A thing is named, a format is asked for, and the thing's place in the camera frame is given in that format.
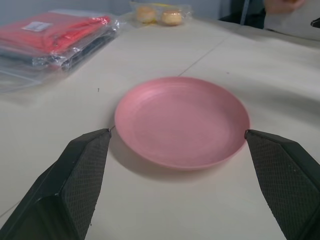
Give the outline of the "red cloth in plastic bag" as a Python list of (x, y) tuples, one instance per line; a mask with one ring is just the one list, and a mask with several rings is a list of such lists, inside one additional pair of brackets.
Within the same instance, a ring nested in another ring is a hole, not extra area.
[(77, 41), (108, 26), (118, 30), (117, 17), (68, 9), (47, 11), (0, 25), (0, 48), (19, 53), (62, 53)]

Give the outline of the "round golden bun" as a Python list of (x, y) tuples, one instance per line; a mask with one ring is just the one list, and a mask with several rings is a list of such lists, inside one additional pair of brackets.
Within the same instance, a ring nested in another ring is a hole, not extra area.
[(135, 11), (137, 21), (143, 24), (155, 22), (156, 15), (156, 10), (150, 6), (139, 6)]
[(180, 25), (183, 17), (180, 10), (164, 10), (161, 14), (161, 21), (168, 26)]

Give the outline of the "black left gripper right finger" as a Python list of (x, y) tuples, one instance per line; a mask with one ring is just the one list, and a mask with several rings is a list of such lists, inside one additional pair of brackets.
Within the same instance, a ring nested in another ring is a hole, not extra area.
[(320, 240), (320, 164), (296, 141), (248, 129), (259, 187), (286, 240)]

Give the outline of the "pink round plate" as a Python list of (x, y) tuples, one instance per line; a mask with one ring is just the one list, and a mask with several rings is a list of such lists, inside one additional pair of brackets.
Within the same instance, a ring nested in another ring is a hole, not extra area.
[(135, 86), (119, 101), (114, 121), (119, 137), (141, 158), (184, 171), (230, 159), (250, 127), (237, 97), (193, 77), (161, 77)]

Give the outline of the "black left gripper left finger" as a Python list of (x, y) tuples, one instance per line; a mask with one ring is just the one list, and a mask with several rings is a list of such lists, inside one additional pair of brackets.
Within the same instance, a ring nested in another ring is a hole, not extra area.
[(85, 240), (111, 137), (103, 128), (70, 141), (4, 223), (0, 240)]

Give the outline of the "person's bare hand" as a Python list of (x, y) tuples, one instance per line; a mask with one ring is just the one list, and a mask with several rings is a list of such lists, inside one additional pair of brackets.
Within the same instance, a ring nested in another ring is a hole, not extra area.
[(300, 8), (306, 0), (263, 0), (267, 14), (284, 14)]

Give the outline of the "dark cloth in plastic bag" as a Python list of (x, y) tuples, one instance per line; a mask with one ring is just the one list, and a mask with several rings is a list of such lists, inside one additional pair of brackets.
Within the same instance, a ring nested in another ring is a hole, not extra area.
[(34, 78), (55, 71), (71, 71), (117, 36), (117, 29), (105, 26), (69, 46), (61, 53), (17, 52), (0, 48), (0, 73)]

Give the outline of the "clear plastic bag of buns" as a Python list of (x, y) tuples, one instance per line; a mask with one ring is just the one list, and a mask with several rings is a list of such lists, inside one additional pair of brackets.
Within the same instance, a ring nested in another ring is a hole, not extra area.
[[(158, 25), (162, 25), (162, 26), (168, 26), (168, 27), (175, 27), (175, 26), (180, 26), (182, 24), (184, 24), (187, 20), (192, 18), (192, 7), (190, 5), (187, 4), (180, 4), (180, 5), (171, 5), (171, 4), (164, 4), (164, 3), (155, 3), (155, 2), (136, 2), (136, 1), (131, 1), (130, 6), (132, 8), (132, 13), (133, 13), (133, 20), (138, 23), (138, 24), (142, 24), (142, 25), (153, 25), (153, 24), (158, 24)], [(139, 21), (137, 21), (136, 19), (136, 9), (140, 6), (148, 6), (148, 7), (152, 7), (155, 9), (156, 11), (156, 20), (155, 22), (152, 23), (141, 23)], [(162, 23), (161, 21), (161, 15), (162, 12), (165, 10), (179, 10), (181, 12), (182, 15), (182, 23), (180, 25), (166, 25), (164, 23)]]

